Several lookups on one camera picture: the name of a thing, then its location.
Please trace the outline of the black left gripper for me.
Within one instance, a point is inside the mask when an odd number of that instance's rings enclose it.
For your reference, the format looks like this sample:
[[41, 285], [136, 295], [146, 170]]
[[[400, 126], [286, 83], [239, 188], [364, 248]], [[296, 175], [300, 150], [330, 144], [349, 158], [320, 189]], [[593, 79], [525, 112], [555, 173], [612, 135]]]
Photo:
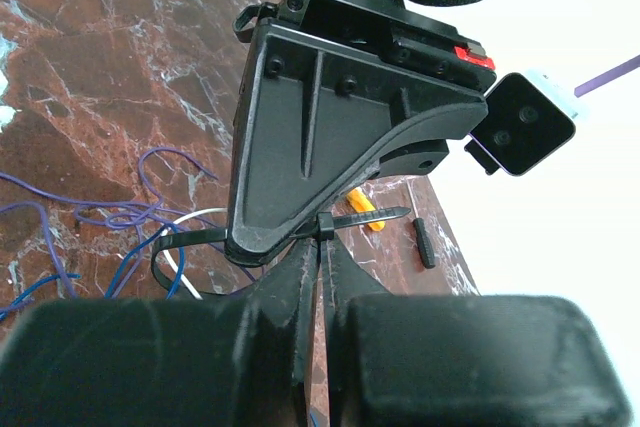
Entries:
[[[382, 61], [486, 92], [496, 81], [495, 65], [482, 46], [443, 22], [404, 7], [402, 0], [280, 0], [244, 8], [234, 21], [239, 41], [248, 43], [251, 20], [273, 18], [295, 30], [378, 56]], [[379, 159], [369, 179], [426, 176], [449, 154], [445, 140], [411, 143]]]

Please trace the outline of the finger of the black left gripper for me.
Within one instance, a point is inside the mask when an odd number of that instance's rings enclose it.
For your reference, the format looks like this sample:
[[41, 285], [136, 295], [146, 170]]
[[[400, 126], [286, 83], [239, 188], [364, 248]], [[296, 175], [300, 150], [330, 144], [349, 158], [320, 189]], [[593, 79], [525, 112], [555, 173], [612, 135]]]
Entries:
[[384, 156], [461, 139], [487, 112], [480, 92], [263, 20], [234, 122], [227, 258], [268, 263]]

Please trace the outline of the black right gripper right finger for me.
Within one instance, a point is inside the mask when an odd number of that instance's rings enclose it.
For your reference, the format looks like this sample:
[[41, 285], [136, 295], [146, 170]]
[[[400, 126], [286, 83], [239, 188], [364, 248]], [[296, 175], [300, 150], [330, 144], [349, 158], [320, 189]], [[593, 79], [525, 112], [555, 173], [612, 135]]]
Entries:
[[589, 318], [554, 296], [396, 295], [319, 246], [334, 426], [628, 426]]

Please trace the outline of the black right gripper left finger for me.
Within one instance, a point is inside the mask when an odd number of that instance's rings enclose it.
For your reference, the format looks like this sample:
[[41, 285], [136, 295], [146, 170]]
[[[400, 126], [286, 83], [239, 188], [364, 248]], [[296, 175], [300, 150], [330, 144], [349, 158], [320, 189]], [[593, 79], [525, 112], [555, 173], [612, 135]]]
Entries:
[[317, 244], [212, 300], [58, 300], [1, 349], [5, 426], [305, 426]]

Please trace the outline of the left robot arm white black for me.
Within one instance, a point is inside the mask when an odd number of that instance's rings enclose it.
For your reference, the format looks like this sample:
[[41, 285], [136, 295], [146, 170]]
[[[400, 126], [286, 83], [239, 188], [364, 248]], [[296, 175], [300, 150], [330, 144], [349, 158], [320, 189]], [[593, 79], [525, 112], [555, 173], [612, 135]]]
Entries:
[[234, 119], [225, 255], [269, 263], [307, 221], [362, 183], [425, 176], [486, 116], [483, 47], [409, 3], [279, 0], [245, 8], [249, 47]]

